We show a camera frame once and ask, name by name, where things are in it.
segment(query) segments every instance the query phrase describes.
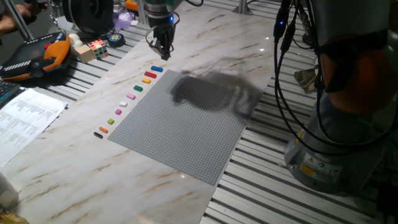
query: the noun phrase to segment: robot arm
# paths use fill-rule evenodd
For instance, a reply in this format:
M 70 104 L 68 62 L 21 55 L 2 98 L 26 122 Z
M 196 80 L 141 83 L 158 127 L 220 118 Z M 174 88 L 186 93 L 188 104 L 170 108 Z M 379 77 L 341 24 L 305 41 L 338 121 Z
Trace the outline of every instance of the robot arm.
M 173 40 L 175 26 L 180 18 L 174 10 L 183 0 L 145 0 L 144 9 L 148 16 L 148 22 L 151 29 L 147 35 L 154 31 L 153 41 L 148 42 L 149 47 L 158 53 L 163 60 L 170 58 L 173 51 Z

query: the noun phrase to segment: rubik's cube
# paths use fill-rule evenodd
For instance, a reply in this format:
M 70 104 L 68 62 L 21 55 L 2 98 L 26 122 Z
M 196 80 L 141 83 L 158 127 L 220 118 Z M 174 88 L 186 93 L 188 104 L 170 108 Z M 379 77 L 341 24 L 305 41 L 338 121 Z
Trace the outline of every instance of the rubik's cube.
M 101 60 L 109 56 L 106 46 L 102 40 L 95 40 L 88 44 L 88 46 L 93 50 L 97 60 Z

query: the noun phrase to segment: orange lego brick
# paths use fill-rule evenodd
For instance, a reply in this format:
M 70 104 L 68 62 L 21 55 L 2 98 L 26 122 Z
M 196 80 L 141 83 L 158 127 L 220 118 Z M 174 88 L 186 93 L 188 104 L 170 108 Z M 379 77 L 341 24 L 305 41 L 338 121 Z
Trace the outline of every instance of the orange lego brick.
M 103 132 L 105 132 L 105 133 L 108 133 L 108 130 L 105 129 L 105 128 L 103 128 L 103 127 L 99 127 L 99 130 L 101 130 L 101 131 L 103 131 Z

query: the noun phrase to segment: black cable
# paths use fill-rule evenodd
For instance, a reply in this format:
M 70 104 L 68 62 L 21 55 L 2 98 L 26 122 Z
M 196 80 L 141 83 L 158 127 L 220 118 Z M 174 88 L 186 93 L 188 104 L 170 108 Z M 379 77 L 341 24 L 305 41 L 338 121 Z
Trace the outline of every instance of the black cable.
M 191 4 L 192 6 L 200 7 L 203 5 L 204 0 L 201 0 L 199 4 L 196 4 L 194 2 L 191 2 L 189 0 L 185 0 L 187 3 Z
M 297 17 L 297 9 L 296 9 L 294 18 L 296 18 L 296 17 Z M 300 127 L 301 127 L 304 131 L 306 131 L 306 132 L 307 132 L 309 135 L 311 135 L 313 138 L 315 138 L 316 140 L 318 140 L 318 141 L 320 141 L 320 142 L 322 142 L 322 143 L 324 143 L 324 144 L 327 144 L 327 145 L 333 146 L 333 147 L 345 148 L 345 149 L 355 149 L 355 150 L 353 150 L 353 151 L 351 152 L 351 153 L 354 153 L 354 152 L 366 150 L 365 146 L 370 146 L 371 144 L 378 143 L 379 141 L 383 140 L 384 137 L 386 137 L 386 136 L 389 134 L 389 132 L 386 131 L 384 134 L 381 134 L 380 136 L 374 138 L 372 141 L 368 141 L 368 142 L 364 142 L 364 143 L 358 143 L 358 144 L 342 144 L 342 143 L 336 143 L 336 142 L 326 141 L 326 140 L 324 140 L 324 139 L 318 137 L 317 135 L 313 134 L 311 131 L 309 131 L 309 130 L 297 119 L 297 117 L 293 114 L 292 110 L 290 109 L 289 105 L 287 104 L 287 102 L 286 102 L 286 100 L 285 100 L 285 98 L 284 98 L 284 96 L 283 96 L 282 90 L 281 90 L 281 88 L 280 88 L 280 86 L 279 86 L 279 81 L 275 81 L 275 88 L 276 88 L 276 91 L 279 92 L 281 100 L 283 101 L 283 103 L 284 103 L 284 105 L 285 105 L 287 111 L 288 111 L 289 114 L 293 117 L 293 119 L 300 125 Z M 398 128 L 398 124 L 393 123 L 393 126 L 394 126 L 395 129 Z
M 300 46 L 300 45 L 296 42 L 295 39 L 293 39 L 293 42 L 294 42 L 298 47 L 300 47 L 301 49 L 306 49 L 306 50 L 311 49 L 311 47 L 302 47 L 302 46 Z
M 279 97 L 278 97 L 278 91 L 280 90 L 280 85 L 279 85 L 279 71 L 280 68 L 282 66 L 282 60 L 284 58 L 284 53 L 282 52 L 281 56 L 280 56 L 280 60 L 279 63 L 277 61 L 277 53 L 278 53 L 278 46 L 277 46 L 277 42 L 275 43 L 274 46 L 274 66 L 275 66 L 275 99 L 276 99 L 276 103 L 280 112 L 280 115 L 282 116 L 282 119 L 285 121 L 286 126 L 288 127 L 288 129 L 290 130 L 290 132 L 294 135 L 294 137 L 301 143 L 303 144 L 303 146 L 305 146 L 307 149 L 319 153 L 319 154 L 323 154 L 323 155 L 327 155 L 327 156 L 345 156 L 348 154 L 352 154 L 355 153 L 355 151 L 350 151 L 350 152 L 344 152 L 344 153 L 327 153 L 327 152 L 321 152 L 318 151 L 312 147 L 310 147 L 307 143 L 304 142 L 303 139 L 301 139 L 296 132 L 293 130 L 293 128 L 291 127 L 291 125 L 289 124 L 289 121 L 287 120 L 287 118 L 285 117 L 285 113 L 282 110 L 282 107 L 280 105 L 279 102 Z

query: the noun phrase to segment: marble table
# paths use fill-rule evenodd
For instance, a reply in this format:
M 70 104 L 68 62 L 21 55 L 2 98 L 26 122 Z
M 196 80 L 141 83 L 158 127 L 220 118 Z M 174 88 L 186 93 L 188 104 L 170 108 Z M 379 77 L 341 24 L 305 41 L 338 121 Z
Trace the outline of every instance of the marble table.
M 252 93 L 267 86 L 272 20 L 187 3 L 177 12 L 181 21 L 167 62 L 140 41 L 1 169 L 19 191 L 17 213 L 31 224 L 199 223 L 215 186 L 115 144 L 107 134 L 93 135 L 99 126 L 111 133 L 159 80 L 141 82 L 151 65 Z M 134 92 L 135 84 L 144 91 Z M 118 116 L 120 101 L 128 106 Z

